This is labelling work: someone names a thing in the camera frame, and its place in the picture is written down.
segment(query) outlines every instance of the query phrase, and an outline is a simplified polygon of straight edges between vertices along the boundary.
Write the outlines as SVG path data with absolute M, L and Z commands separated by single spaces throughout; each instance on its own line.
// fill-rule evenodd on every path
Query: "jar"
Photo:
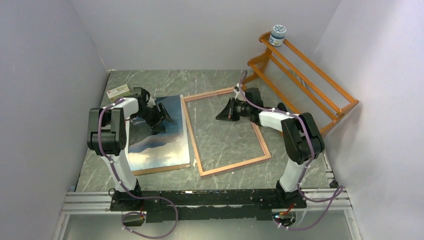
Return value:
M 286 37 L 286 30 L 286 27 L 283 25 L 275 25 L 269 35 L 269 43 L 276 47 L 281 46 Z

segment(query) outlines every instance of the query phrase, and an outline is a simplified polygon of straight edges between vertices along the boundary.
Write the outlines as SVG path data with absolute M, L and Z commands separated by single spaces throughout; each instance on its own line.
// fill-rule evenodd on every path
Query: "marble floor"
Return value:
M 120 70 L 112 71 L 106 91 L 127 84 L 129 89 L 143 87 L 155 97 L 194 95 L 227 87 L 239 80 L 241 70 Z M 261 80 L 247 85 L 259 88 L 265 106 L 276 106 L 280 99 Z M 101 107 L 111 103 L 104 93 Z M 187 103 L 196 143 L 204 170 L 210 170 L 263 155 L 248 119 L 238 122 L 215 120 L 233 94 L 213 96 Z M 289 160 L 283 137 L 271 128 L 260 131 L 272 158 L 243 168 L 200 177 L 193 145 L 189 139 L 191 167 L 137 176 L 143 190 L 216 190 L 274 188 Z M 306 173 L 304 188 L 328 188 L 323 154 Z M 77 192 L 104 192 L 114 187 L 106 164 L 88 150 L 78 180 Z

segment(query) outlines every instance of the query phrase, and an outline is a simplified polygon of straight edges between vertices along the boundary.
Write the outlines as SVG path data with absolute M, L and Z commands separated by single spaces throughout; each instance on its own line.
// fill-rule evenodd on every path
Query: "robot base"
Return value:
M 137 196 L 161 196 L 171 200 L 177 205 L 179 220 L 256 218 L 259 221 L 269 221 L 273 209 L 288 209 L 292 204 L 295 204 L 294 209 L 307 207 L 297 191 L 285 193 L 279 186 L 280 183 L 277 182 L 277 188 L 136 192 Z M 143 211 L 147 212 L 147 223 L 175 220 L 174 209 L 166 201 L 143 201 L 131 199 L 122 192 L 118 194 L 120 198 L 113 196 L 111 211 L 138 212 L 143 207 Z
M 137 180 L 134 190 L 130 193 L 137 197 L 142 197 L 142 189 L 140 188 L 139 181 Z M 144 200 L 135 199 L 128 195 L 126 192 L 113 191 L 112 201 L 110 202 L 111 211 L 139 211 L 143 207 Z

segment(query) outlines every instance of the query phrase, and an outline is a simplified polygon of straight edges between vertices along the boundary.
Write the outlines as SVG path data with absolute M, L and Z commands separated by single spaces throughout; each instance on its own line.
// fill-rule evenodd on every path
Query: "wire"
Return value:
M 287 211 L 282 211 L 282 212 L 280 212 L 279 214 L 280 215 L 287 215 L 289 212 L 290 212 L 290 210 L 292 210 L 292 208 L 295 206 L 295 203 L 293 202 L 292 204 L 290 204 L 290 207 L 288 207 L 288 210 Z
M 292 213 L 291 216 L 287 215 L 276 215 L 272 217 L 274 223 L 278 225 L 278 228 L 281 226 L 287 228 L 292 226 L 296 222 L 296 216 Z
M 310 196 L 310 198 L 313 198 L 314 197 L 314 195 L 319 191 L 321 189 L 321 187 L 320 188 L 317 188 L 313 193 L 312 193 L 312 195 Z M 308 207 L 308 208 L 306 208 L 306 210 L 303 212 L 303 214 L 302 214 L 302 218 L 300 219 L 300 221 L 299 222 L 296 222 L 296 226 L 299 226 L 301 223 L 302 223 L 302 221 L 304 220 L 304 217 L 305 217 L 305 215 L 306 215 L 306 213 L 308 212 L 308 209 L 309 209 L 310 207 Z
M 116 178 L 116 181 L 119 183 L 119 185 L 125 190 L 125 192 L 128 194 L 128 195 L 130 195 L 131 197 L 133 197 L 134 199 L 139 199 L 139 200 L 151 200 L 151 199 L 159 199 L 159 200 L 164 200 L 164 201 L 166 201 L 166 202 L 168 202 L 172 207 L 173 207 L 173 209 L 175 210 L 175 223 L 173 224 L 173 226 L 172 226 L 172 228 L 171 228 L 171 230 L 169 230 L 169 232 L 167 232 L 166 234 L 164 234 L 164 235 L 161 235 L 161 236 L 148 236 L 148 235 L 144 235 L 144 234 L 142 234 L 142 233 L 139 233 L 139 232 L 137 232 L 137 231 L 134 231 L 134 230 L 132 230 L 132 229 L 130 229 L 129 227 L 127 227 L 127 226 L 125 226 L 125 224 L 124 224 L 124 219 L 127 217 L 127 216 L 129 216 L 129 215 L 138 215 L 138 216 L 141 216 L 141 217 L 146 217 L 145 216 L 145 214 L 144 213 L 141 213 L 141 212 L 137 212 L 137 211 L 131 211 L 131 212 L 128 212 L 128 213 L 126 213 L 126 214 L 124 214 L 123 216 L 122 216 L 122 218 L 121 218 L 121 224 L 122 224 L 122 229 L 125 229 L 125 230 L 127 230 L 127 231 L 129 231 L 130 233 L 133 233 L 133 234 L 135 234 L 135 235 L 138 235 L 138 236 L 140 236 L 140 237 L 143 237 L 143 238 L 147 238 L 147 239 L 162 239 L 162 238 L 164 238 L 164 237 L 166 237 L 166 236 L 168 236 L 168 235 L 170 235 L 173 231 L 174 231 L 174 229 L 176 228 L 176 226 L 177 226 L 177 222 L 178 222 L 178 210 L 177 210 L 177 206 L 175 206 L 175 204 L 171 201 L 171 200 L 169 200 L 169 199 L 167 199 L 167 198 L 165 198 L 165 197 L 162 197 L 162 196 L 136 196 L 136 195 L 134 195 L 134 194 L 132 194 L 131 192 L 130 192 L 130 190 L 128 190 L 128 188 L 124 185 L 124 183 L 122 182 L 122 180 L 121 180 L 121 178 L 119 177 L 119 175 L 118 175 L 118 173 L 117 173 L 117 170 L 116 170 L 116 168 L 115 168 L 115 163 L 114 163 L 114 161 L 113 161 L 113 159 L 110 157 L 110 156 L 108 156 L 106 153 L 105 153 L 105 151 L 103 150 L 103 145 L 102 145 L 102 119 L 103 119 L 103 115 L 105 115 L 105 113 L 106 113 L 106 111 L 107 110 L 109 110 L 109 109 L 111 109 L 112 107 L 114 107 L 115 105 L 118 105 L 118 104 L 120 104 L 120 103 L 123 103 L 125 101 L 125 99 L 124 98 L 118 98 L 116 101 L 115 101 L 115 103 L 112 103 L 112 104 L 110 104 L 110 105 L 108 105 L 108 106 L 106 106 L 105 108 L 103 108 L 103 110 L 100 112 L 100 116 L 98 117 L 98 128 L 97 128 L 97 140 L 98 140 L 98 148 L 99 148 L 99 150 L 100 150 L 100 153 L 105 157 L 105 158 L 107 158 L 107 160 L 109 160 L 109 163 L 110 163 L 110 168 L 112 169 L 112 173 L 113 173 L 113 175 L 115 176 L 115 178 Z
M 107 194 L 109 195 L 109 197 L 111 197 L 112 199 L 115 199 L 115 197 L 114 196 L 112 196 L 111 195 L 111 190 L 115 190 L 115 188 L 111 188 L 111 189 L 109 189 L 109 191 L 107 191 Z
M 302 127 L 302 130 L 303 130 L 303 133 L 304 133 L 304 135 L 305 135 L 305 138 L 306 138 L 306 142 L 307 142 L 307 145 L 309 146 L 309 150 L 310 150 L 310 155 L 311 155 L 311 159 L 306 163 L 306 165 L 305 165 L 305 167 L 304 167 L 304 169 L 302 170 L 302 173 L 300 174 L 300 177 L 299 177 L 299 180 L 297 181 L 297 190 L 298 190 L 298 192 L 299 192 L 299 194 L 305 199 L 305 200 L 308 200 L 308 201 L 310 201 L 310 202 L 313 202 L 313 203 L 323 203 L 323 202 L 326 202 L 326 201 L 329 201 L 328 202 L 328 205 L 327 205 L 327 207 L 325 208 L 325 210 L 324 210 L 324 212 L 322 213 L 322 215 L 318 218 L 318 220 L 316 221 L 316 222 L 314 222 L 312 225 L 310 225 L 310 226 L 308 226 L 308 227 L 302 227 L 302 228 L 290 228 L 290 230 L 293 230 L 293 231 L 302 231 L 302 230 L 308 230 L 308 229 L 311 229 L 311 228 L 313 228 L 315 225 L 317 225 L 320 221 L 321 221 L 321 219 L 324 217 L 324 215 L 327 213 L 327 211 L 328 211 L 328 209 L 330 208 L 330 205 L 331 205 L 331 203 L 333 202 L 333 200 L 337 197 L 337 196 L 339 196 L 342 192 L 343 192 L 343 189 L 345 188 L 344 186 L 342 186 L 342 185 L 340 185 L 335 191 L 334 191 L 334 194 L 331 196 L 331 197 L 329 197 L 329 198 L 324 198 L 324 199 L 319 199 L 319 200 L 315 200 L 315 199 L 311 199 L 311 198 L 309 198 L 309 197 L 307 197 L 306 195 L 305 195 L 305 193 L 304 192 L 302 192 L 302 190 L 301 190 L 301 181 L 302 181 L 302 179 L 304 178 L 304 176 L 305 176 L 305 174 L 306 174 L 306 170 L 308 169 L 308 167 L 311 165 L 311 163 L 312 163 L 312 161 L 315 159 L 315 152 L 314 152 L 314 148 L 312 147 L 312 143 L 311 143 L 311 138 L 309 137 L 309 135 L 308 135 L 308 131 L 307 131 L 307 129 L 306 129 L 306 126 L 305 126 L 305 123 L 303 122 L 303 120 L 302 120 L 302 118 L 301 117 L 299 117 L 298 115 L 296 115 L 296 114 L 292 114 L 292 113 L 290 113 L 290 112 L 285 112 L 285 111 L 281 111 L 281 110 L 279 110 L 279 109 L 275 109 L 275 108 L 271 108 L 271 109 L 268 109 L 268 108 L 263 108 L 263 107 L 260 107 L 260 106 L 257 106 L 257 105 L 255 105 L 253 102 L 251 102 L 251 101 L 249 101 L 249 99 L 246 97 L 246 95 L 245 95 L 245 91 L 243 91 L 243 88 L 242 88 L 242 83 L 244 82 L 244 80 L 246 79 L 246 76 L 248 75 L 248 71 L 246 71 L 246 70 L 243 70 L 242 72 L 241 72 L 241 75 L 240 75 L 240 78 L 239 78 L 239 81 L 238 81 L 238 86 L 239 86 L 239 92 L 240 92 L 240 94 L 241 94 L 241 96 L 243 96 L 243 98 L 244 98 L 244 100 L 246 100 L 246 102 L 248 103 L 248 104 L 250 104 L 252 107 L 254 107 L 254 108 L 257 108 L 257 109 L 259 109 L 259 110 L 262 110 L 262 111 L 267 111 L 267 112 L 276 112 L 276 113 L 280 113 L 280 114 L 284 114 L 284 115 L 287 115 L 287 116 L 289 116 L 289 117 L 293 117 L 293 118 L 295 118 L 295 119 L 297 119 L 298 121 L 299 121 L 299 123 L 300 123 L 300 126 Z
M 143 213 L 143 209 L 145 208 L 145 206 L 143 205 L 143 206 L 141 206 L 141 209 L 140 209 L 140 213 Z

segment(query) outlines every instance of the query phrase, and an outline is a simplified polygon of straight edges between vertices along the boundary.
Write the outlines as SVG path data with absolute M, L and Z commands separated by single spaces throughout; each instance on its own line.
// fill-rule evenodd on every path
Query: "small box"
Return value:
M 122 85 L 119 86 L 117 88 L 114 88 L 112 90 L 109 90 L 106 92 L 107 97 L 111 100 L 111 101 L 115 101 L 117 98 L 119 97 L 126 97 L 131 95 L 130 89 L 128 88 L 128 86 Z

